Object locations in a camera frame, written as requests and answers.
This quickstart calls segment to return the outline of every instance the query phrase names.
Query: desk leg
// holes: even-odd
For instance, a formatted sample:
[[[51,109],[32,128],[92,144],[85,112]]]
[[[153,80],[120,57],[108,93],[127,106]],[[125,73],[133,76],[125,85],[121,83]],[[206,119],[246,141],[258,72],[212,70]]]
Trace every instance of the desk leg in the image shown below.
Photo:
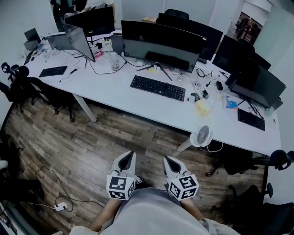
[[[84,101],[83,97],[78,96],[78,95],[74,95],[74,97],[77,100],[77,102],[79,103],[79,105],[81,105],[81,107],[83,108],[83,110],[85,111],[85,113],[89,116],[89,118],[91,119],[91,121],[97,122],[97,118],[94,116],[94,114],[92,113],[91,109],[87,106],[87,104]]]
[[[177,151],[178,152],[183,152],[185,149],[189,148],[190,146],[192,146],[192,144],[191,144],[190,138],[189,138],[181,146],[178,147]]]

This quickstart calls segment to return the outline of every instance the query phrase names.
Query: white cable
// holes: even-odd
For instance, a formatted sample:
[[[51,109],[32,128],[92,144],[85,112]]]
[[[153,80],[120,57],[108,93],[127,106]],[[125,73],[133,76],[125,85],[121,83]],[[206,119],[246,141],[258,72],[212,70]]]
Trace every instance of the white cable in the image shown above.
[[[30,203],[30,202],[28,202],[28,204],[32,204],[32,205],[39,205],[39,206],[45,206],[45,207],[49,207],[49,208],[51,208],[51,209],[55,210],[55,208],[53,208],[53,207],[50,207],[50,206],[47,206],[47,205],[44,205],[44,204],[35,204],[35,203]]]
[[[206,148],[207,148],[208,152],[219,152],[219,151],[222,150],[222,147],[223,147],[223,146],[224,146],[223,143],[221,143],[221,148],[220,148],[220,150],[218,150],[218,151],[209,151],[208,146],[206,146]]]

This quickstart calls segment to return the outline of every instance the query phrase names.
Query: black keyboard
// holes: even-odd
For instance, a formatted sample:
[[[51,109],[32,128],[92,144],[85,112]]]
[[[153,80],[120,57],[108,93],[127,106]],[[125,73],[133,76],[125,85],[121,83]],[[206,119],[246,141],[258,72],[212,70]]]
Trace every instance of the black keyboard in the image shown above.
[[[158,95],[163,95],[178,101],[184,101],[185,99],[186,89],[137,75],[134,77],[130,86]]]
[[[60,66],[60,67],[43,69],[39,77],[63,75],[66,68],[67,66]]]
[[[205,60],[205,59],[198,58],[198,61],[199,61],[200,63],[207,64],[207,60]]]
[[[260,130],[266,130],[265,121],[262,118],[242,109],[238,109],[238,120]]]

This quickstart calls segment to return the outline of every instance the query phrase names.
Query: white desk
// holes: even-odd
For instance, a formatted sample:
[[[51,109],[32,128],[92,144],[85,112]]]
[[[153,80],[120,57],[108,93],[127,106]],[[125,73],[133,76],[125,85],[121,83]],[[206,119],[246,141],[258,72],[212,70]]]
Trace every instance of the white desk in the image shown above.
[[[172,75],[169,69],[166,69],[166,72],[171,76],[173,82],[162,71],[155,73],[148,70],[136,72],[139,68],[130,64],[126,64],[120,71],[114,74],[96,75],[89,62],[86,69],[84,69],[85,59],[82,57],[78,64],[78,71],[71,74],[70,78],[59,82],[60,79],[67,77],[75,69],[74,64],[78,62],[73,56],[69,57],[68,53],[61,52],[56,56],[51,55],[47,59],[47,63],[45,63],[45,58],[40,55],[26,66],[30,69],[29,75],[31,77],[38,77],[43,69],[60,66],[66,62],[66,59],[68,68],[64,75],[43,77],[41,80],[48,85],[72,93],[94,122],[96,118],[84,102],[83,97],[188,132],[196,132],[200,126],[206,124],[212,128],[214,140],[246,150],[271,155],[273,151],[281,148],[277,115],[274,113],[271,117],[267,118],[263,111],[260,112],[265,117],[266,131],[239,122],[237,110],[229,110],[222,107],[221,97],[217,95],[215,80],[212,80],[210,86],[207,88],[209,93],[208,100],[213,104],[212,112],[206,117],[201,117],[197,113],[194,104],[187,101],[187,97],[192,92],[195,92],[190,80],[185,78],[183,82],[178,81],[178,75]],[[127,58],[127,60],[136,63],[134,59]],[[119,61],[120,66],[122,66],[124,60],[120,58]],[[96,63],[91,62],[91,64],[97,73],[112,72],[109,58],[101,56],[96,59]],[[218,78],[218,75],[220,75],[220,69],[212,65],[211,62],[208,62],[207,65],[197,63],[197,66],[207,73],[213,70],[214,78]],[[130,84],[135,75],[168,82],[185,88],[185,101],[181,102],[131,88]],[[189,75],[192,81],[197,80],[204,86],[210,80],[209,78],[200,78],[196,74],[196,71],[193,74],[185,75]],[[224,80],[220,81],[224,89],[227,89]],[[240,108],[247,112],[248,107],[249,105],[246,102],[240,105]]]

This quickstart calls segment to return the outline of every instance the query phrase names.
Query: wooden floor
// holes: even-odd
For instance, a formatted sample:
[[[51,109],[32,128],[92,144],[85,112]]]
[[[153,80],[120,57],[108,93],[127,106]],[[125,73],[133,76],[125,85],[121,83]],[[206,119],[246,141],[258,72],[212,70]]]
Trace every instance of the wooden floor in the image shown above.
[[[143,176],[154,187],[163,189],[166,183],[162,159],[168,155],[183,161],[196,175],[200,189],[194,197],[195,204],[207,218],[222,221],[222,215],[210,213],[213,205],[220,206],[227,194],[228,185],[241,185],[248,188],[252,184],[261,189],[264,169],[248,171],[243,175],[229,176],[219,169],[213,177],[205,177],[216,159],[209,157],[207,151],[191,147],[179,153],[177,147],[188,138],[188,133],[157,124],[140,117],[109,109],[104,106],[89,105],[97,123],[86,116],[78,104],[74,106],[75,122],[71,123],[67,110],[54,115],[51,106],[37,101],[34,106],[24,104],[24,113],[14,108],[6,132],[20,152],[24,173],[22,179],[35,179],[35,171],[46,166],[60,177],[71,197],[100,204],[74,202],[71,213],[55,212],[42,207],[35,213],[32,205],[22,203],[27,212],[42,226],[43,234],[58,230],[68,234],[75,225],[89,226],[108,200],[106,177],[110,173],[113,160],[120,154],[133,150],[137,154],[136,173]],[[39,172],[45,199],[40,200],[49,206],[55,198],[64,195],[56,176],[46,169]]]

